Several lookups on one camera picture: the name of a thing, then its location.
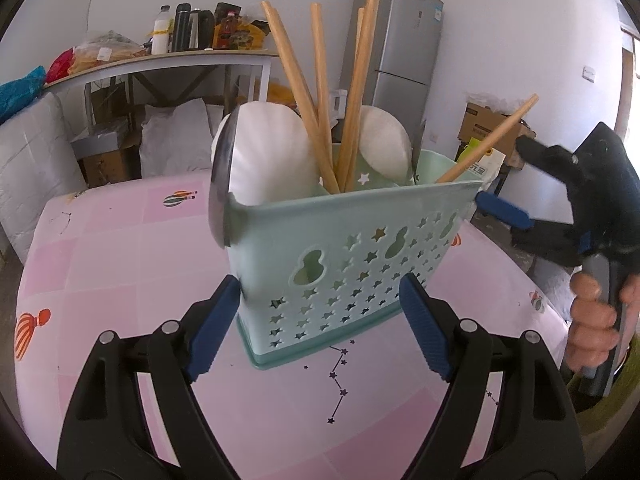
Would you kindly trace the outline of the right forearm green sleeve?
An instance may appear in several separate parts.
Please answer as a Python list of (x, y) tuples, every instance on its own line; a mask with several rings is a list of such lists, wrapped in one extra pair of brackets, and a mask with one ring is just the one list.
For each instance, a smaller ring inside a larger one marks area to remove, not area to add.
[(611, 392), (577, 414), (586, 467), (592, 468), (614, 444), (639, 405), (639, 338), (632, 341), (626, 362)]

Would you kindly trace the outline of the person's right hand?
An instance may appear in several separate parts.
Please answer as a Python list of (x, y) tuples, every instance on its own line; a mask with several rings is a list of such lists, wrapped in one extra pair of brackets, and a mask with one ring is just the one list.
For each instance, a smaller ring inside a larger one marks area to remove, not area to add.
[(564, 354), (566, 366), (575, 373), (596, 368), (618, 344), (628, 347), (639, 319), (639, 277), (628, 276), (620, 290), (620, 301), (627, 306), (624, 333), (614, 328), (615, 309), (599, 300), (600, 284), (589, 274), (578, 272), (570, 279), (575, 298), (570, 308), (572, 324), (568, 330)]

